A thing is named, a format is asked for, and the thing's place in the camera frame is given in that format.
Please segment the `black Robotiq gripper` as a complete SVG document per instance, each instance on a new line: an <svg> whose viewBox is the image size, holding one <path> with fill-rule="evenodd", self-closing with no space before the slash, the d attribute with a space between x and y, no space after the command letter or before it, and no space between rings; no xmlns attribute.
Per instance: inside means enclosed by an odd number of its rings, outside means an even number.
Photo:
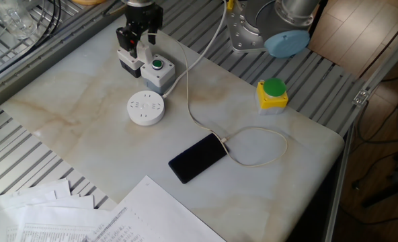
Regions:
<svg viewBox="0 0 398 242"><path fill-rule="evenodd" d="M125 49L133 58L137 58L137 44L139 35L148 30L148 41L156 44L156 34L163 25L163 8L154 2L142 6L127 5L126 26L116 30L121 48Z"/></svg>

